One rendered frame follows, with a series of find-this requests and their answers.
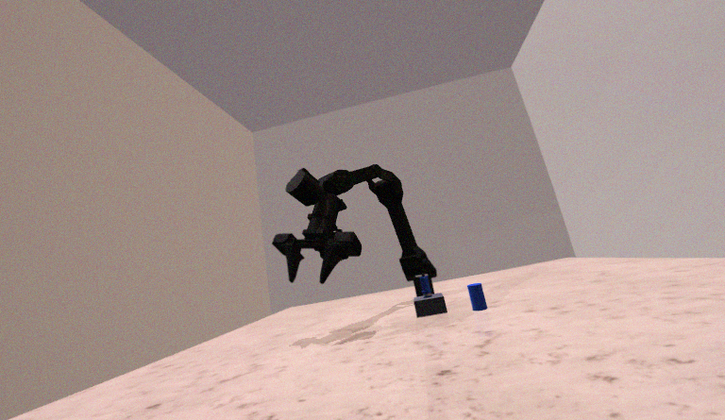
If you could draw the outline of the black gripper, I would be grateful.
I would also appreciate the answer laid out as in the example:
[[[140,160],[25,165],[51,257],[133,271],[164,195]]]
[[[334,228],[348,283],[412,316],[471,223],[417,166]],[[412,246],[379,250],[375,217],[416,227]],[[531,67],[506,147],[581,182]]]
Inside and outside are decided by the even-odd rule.
[[[307,218],[310,222],[302,231],[304,240],[297,240],[292,233],[277,234],[272,245],[286,257],[291,282],[295,281],[298,265],[304,259],[301,249],[325,248],[319,280],[324,283],[339,261],[361,255],[362,244],[353,231],[337,232],[332,239],[333,231],[337,231],[337,218],[330,211],[315,210]]]

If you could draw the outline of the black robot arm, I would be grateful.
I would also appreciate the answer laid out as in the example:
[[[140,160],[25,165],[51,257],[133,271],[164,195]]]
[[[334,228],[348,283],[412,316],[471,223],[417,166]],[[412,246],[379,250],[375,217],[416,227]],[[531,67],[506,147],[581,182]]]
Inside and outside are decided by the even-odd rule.
[[[375,183],[372,179],[376,177],[382,180]],[[302,168],[287,183],[285,191],[304,206],[314,205],[313,211],[327,210],[337,218],[338,212],[346,210],[347,206],[343,199],[336,195],[346,193],[354,185],[364,181],[368,182],[369,190],[377,196],[379,202],[389,212],[402,248],[402,256],[399,262],[406,279],[408,281],[413,280],[416,295],[422,296],[423,288],[420,278],[423,273],[428,274],[430,293],[434,294],[431,278],[436,277],[436,268],[428,259],[425,251],[416,244],[402,206],[402,184],[394,173],[373,164],[351,172],[337,170],[317,180],[305,168]]]

